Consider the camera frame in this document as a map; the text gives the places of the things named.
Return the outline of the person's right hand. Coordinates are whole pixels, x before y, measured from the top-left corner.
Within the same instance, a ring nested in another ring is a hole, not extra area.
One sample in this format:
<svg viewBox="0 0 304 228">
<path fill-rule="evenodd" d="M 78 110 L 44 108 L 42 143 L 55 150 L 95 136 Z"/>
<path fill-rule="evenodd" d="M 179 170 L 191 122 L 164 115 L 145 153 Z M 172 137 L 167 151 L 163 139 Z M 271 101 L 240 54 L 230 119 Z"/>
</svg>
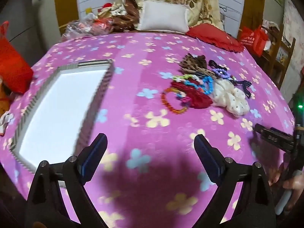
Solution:
<svg viewBox="0 0 304 228">
<path fill-rule="evenodd" d="M 269 186 L 273 185 L 279 180 L 280 174 L 283 172 L 283 170 L 284 170 L 284 163 L 282 163 L 279 168 L 277 169 L 271 168 L 268 171 Z M 292 196 L 285 208 L 287 211 L 290 211 L 293 208 L 293 206 L 296 204 L 296 202 L 298 201 L 298 199 L 300 198 L 303 192 L 303 173 L 284 181 L 283 188 L 291 189 L 293 191 Z"/>
</svg>

